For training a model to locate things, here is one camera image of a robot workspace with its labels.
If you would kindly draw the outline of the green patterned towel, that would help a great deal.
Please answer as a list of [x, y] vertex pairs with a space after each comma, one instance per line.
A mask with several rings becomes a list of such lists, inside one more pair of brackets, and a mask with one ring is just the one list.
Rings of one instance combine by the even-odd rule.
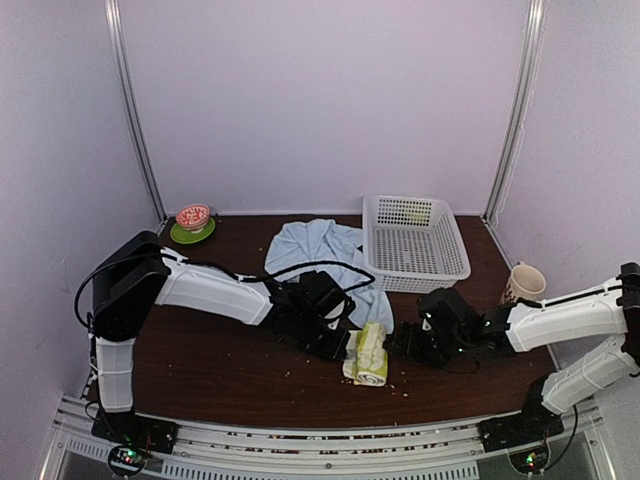
[[343, 376], [354, 385], [384, 387], [388, 376], [388, 353], [384, 348], [386, 327], [369, 322], [360, 330], [350, 330]]

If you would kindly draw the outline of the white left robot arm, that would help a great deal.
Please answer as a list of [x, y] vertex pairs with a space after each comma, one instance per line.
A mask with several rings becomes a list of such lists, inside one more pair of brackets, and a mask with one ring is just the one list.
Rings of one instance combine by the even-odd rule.
[[83, 281], [92, 308], [79, 318], [92, 340], [93, 368], [106, 429], [123, 444], [137, 442], [144, 424], [134, 415], [133, 354], [154, 306], [203, 311], [293, 339], [325, 360], [347, 355], [350, 333], [341, 327], [354, 300], [325, 271], [294, 282], [240, 275], [197, 263], [160, 245], [151, 231], [135, 235]]

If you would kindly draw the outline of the light blue towel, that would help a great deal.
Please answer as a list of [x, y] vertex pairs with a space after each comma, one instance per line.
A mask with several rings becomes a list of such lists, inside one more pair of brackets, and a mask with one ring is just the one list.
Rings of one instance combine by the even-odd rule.
[[294, 279], [305, 272], [326, 271], [355, 300], [355, 310], [349, 315], [358, 327], [369, 322], [381, 323], [387, 333], [394, 330], [394, 317], [387, 294], [370, 284], [355, 271], [338, 266], [342, 262], [364, 269], [363, 232], [360, 228], [340, 225], [331, 219], [290, 222], [283, 225], [271, 241], [264, 270], [273, 274], [287, 267], [313, 262], [317, 264], [282, 275], [282, 280]]

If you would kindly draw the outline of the white plastic basket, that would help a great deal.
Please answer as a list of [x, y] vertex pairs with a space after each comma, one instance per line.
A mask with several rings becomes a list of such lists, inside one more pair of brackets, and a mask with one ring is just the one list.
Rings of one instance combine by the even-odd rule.
[[426, 294], [471, 274], [458, 224], [444, 200], [365, 196], [362, 230], [364, 263], [380, 290]]

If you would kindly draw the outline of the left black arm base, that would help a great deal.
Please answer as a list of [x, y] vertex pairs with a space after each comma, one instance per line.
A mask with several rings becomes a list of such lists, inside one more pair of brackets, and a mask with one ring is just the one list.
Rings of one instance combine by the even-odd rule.
[[102, 407], [91, 428], [94, 437], [162, 454], [173, 452], [177, 433], [175, 422], [141, 416], [134, 411], [107, 413]]

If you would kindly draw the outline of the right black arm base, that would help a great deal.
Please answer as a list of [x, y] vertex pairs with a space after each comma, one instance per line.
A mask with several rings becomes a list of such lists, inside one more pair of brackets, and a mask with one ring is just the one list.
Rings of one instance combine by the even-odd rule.
[[493, 417], [478, 424], [486, 453], [540, 442], [564, 432], [561, 416], [542, 405], [544, 382], [545, 378], [541, 377], [529, 386], [519, 413]]

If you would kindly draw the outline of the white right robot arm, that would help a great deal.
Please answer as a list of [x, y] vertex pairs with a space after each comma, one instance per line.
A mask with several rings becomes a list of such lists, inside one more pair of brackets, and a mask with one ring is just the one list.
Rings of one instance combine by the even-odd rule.
[[458, 356], [500, 357], [582, 337], [604, 341], [570, 366], [534, 382], [513, 419], [519, 440], [535, 440], [559, 416], [625, 376], [639, 373], [639, 266], [578, 293], [551, 300], [519, 298], [478, 313], [454, 288], [418, 302], [418, 321], [402, 323], [385, 349], [433, 368]]

